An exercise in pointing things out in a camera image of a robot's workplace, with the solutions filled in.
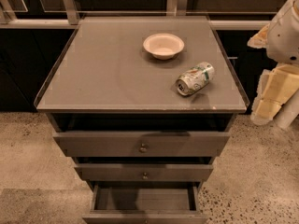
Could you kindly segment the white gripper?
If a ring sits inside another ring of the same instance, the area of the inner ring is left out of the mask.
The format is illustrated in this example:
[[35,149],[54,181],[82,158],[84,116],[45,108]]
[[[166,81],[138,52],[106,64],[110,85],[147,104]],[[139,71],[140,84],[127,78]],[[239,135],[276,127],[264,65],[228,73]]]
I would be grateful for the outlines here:
[[247,45],[266,48],[267,56],[278,62],[273,70],[263,70],[251,108],[251,121],[265,125],[299,90],[299,66],[294,65],[299,64],[299,0],[287,0]]

